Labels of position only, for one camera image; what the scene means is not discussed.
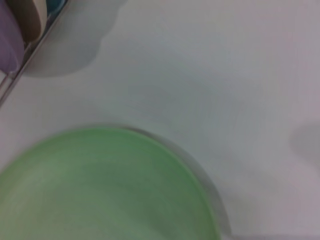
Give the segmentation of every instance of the green bowl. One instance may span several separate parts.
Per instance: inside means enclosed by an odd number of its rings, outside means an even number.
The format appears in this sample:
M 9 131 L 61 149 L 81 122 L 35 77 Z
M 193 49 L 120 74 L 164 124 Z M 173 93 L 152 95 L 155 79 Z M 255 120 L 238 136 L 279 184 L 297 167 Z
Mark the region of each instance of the green bowl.
M 128 129 L 48 139 L 0 175 L 1 240 L 218 240 L 207 196 L 170 150 Z

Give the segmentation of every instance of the purple dish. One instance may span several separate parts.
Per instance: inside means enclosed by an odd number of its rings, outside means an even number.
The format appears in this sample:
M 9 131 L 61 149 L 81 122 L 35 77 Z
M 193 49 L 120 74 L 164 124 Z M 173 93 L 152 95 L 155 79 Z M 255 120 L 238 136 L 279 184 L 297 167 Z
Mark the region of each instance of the purple dish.
M 0 70 L 16 72 L 24 59 L 24 41 L 15 17 L 4 0 L 0 0 Z

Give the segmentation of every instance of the white surface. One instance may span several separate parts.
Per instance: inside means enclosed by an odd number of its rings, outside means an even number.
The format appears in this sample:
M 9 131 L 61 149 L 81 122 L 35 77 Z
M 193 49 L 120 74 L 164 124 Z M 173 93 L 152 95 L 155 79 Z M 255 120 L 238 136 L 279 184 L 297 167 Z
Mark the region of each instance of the white surface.
M 97 123 L 176 143 L 234 235 L 320 235 L 320 3 L 71 3 L 0 110 L 2 166 Z

